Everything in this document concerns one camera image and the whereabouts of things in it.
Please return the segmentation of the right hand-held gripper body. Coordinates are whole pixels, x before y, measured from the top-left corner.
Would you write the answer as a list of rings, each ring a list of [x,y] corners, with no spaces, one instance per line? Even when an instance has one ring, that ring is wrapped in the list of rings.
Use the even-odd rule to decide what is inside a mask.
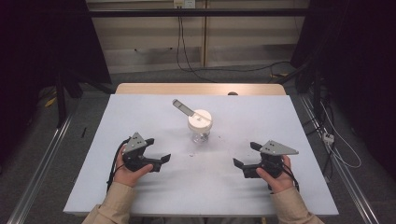
[[[256,173],[257,168],[262,168],[273,178],[278,178],[282,173],[283,168],[283,155],[297,155],[298,150],[287,147],[276,141],[269,140],[267,143],[262,145],[260,150],[261,161],[258,164],[245,165],[242,168],[245,178],[259,178]]]

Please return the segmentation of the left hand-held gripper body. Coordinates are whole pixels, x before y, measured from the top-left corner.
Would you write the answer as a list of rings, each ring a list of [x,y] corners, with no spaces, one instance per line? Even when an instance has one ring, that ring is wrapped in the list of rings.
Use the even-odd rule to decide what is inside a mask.
[[[124,165],[130,171],[137,171],[148,164],[153,165],[152,172],[158,173],[161,170],[161,160],[150,159],[144,156],[147,143],[139,133],[134,133],[122,152]]]

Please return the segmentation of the clear jar with white lid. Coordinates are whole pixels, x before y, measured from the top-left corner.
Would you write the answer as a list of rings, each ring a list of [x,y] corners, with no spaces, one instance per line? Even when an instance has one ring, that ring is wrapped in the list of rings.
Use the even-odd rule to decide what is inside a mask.
[[[211,114],[203,109],[192,110],[178,99],[174,99],[172,104],[188,117],[188,127],[192,131],[191,140],[194,143],[206,142],[213,126]]]

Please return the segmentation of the person's left hand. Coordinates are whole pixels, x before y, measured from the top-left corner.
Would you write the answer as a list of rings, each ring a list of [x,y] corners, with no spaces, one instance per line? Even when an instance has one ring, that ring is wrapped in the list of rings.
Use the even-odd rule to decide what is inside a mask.
[[[140,177],[148,174],[153,169],[153,165],[148,164],[135,172],[130,171],[124,166],[122,153],[120,152],[116,160],[116,168],[117,171],[114,174],[113,181],[133,188]]]

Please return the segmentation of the person's right hand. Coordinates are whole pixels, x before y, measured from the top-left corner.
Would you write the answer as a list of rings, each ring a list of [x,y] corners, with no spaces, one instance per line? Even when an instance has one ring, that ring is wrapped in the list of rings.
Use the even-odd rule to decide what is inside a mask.
[[[278,178],[273,178],[262,168],[256,169],[256,173],[272,188],[274,194],[294,187],[290,158],[283,155],[282,160],[284,162],[283,173]]]

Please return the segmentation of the white board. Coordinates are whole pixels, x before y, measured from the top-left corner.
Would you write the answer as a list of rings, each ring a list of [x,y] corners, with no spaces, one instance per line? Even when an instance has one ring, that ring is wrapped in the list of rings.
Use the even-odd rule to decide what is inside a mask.
[[[153,139],[145,154],[170,160],[158,173],[140,178],[131,212],[149,217],[266,217],[275,212],[260,178],[245,178],[233,164],[257,163],[253,142],[274,140],[296,149],[291,169],[309,211],[338,210],[289,96],[181,95],[191,109],[214,120],[206,142],[191,139],[186,116],[172,95],[115,94],[93,138],[65,212],[85,215],[106,196],[106,182],[119,144],[133,133]]]

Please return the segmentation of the wooden table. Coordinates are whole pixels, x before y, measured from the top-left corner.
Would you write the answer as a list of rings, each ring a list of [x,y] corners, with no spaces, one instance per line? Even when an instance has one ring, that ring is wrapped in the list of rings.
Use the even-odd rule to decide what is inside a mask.
[[[121,83],[116,94],[285,95],[279,84],[236,83]]]

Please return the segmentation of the black metal stand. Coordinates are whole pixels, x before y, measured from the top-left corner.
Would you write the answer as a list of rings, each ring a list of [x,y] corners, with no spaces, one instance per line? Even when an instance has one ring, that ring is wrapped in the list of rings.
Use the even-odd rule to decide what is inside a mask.
[[[57,127],[61,128],[66,120],[66,103],[64,97],[64,84],[62,81],[62,73],[59,72],[56,77],[56,98],[58,105],[58,124]]]

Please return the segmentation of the black curtain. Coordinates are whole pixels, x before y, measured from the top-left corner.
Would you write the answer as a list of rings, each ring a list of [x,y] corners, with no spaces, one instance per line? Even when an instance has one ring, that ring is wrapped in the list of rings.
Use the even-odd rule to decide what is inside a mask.
[[[86,0],[0,0],[0,169],[45,87],[77,98],[111,78]]]
[[[396,0],[309,0],[291,58],[303,65],[329,39],[318,69],[368,151],[396,180]]]

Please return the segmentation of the black horizontal bar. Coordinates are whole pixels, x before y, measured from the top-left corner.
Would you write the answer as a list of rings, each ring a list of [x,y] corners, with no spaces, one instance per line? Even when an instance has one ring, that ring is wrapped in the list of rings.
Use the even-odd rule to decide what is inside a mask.
[[[274,9],[95,9],[89,12],[95,18],[113,17],[295,17],[310,15],[307,8]]]

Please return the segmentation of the metal floor rail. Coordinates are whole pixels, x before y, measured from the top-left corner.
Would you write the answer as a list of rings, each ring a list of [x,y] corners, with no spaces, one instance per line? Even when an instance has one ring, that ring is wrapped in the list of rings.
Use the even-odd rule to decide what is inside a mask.
[[[64,121],[61,122],[60,126],[55,129],[55,132],[45,150],[40,163],[35,169],[32,178],[30,179],[16,207],[11,213],[7,224],[24,224],[24,221],[35,201],[36,195],[40,190],[50,165],[64,139],[72,118],[72,115],[67,116]]]
[[[327,129],[324,126],[320,126],[317,117],[314,115],[314,107],[308,97],[301,96],[300,97],[302,104],[304,105],[304,109],[306,110],[307,115],[311,118],[311,123],[316,128],[316,133],[320,138],[321,143],[324,145],[326,152],[328,153],[328,158],[332,161],[333,168],[340,175],[344,185],[346,186],[346,190],[349,193],[353,203],[358,209],[359,213],[365,224],[380,224],[375,212],[362,192],[360,186],[356,182],[352,173],[350,173],[350,168],[354,167],[348,165],[342,156],[339,154],[338,149],[335,147],[335,144],[330,144],[324,139],[324,134],[327,132]]]

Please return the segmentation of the white wall socket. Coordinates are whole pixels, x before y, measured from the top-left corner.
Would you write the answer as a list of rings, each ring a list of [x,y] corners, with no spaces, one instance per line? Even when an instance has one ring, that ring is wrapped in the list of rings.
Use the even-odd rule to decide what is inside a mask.
[[[174,8],[195,8],[195,0],[174,0]]]

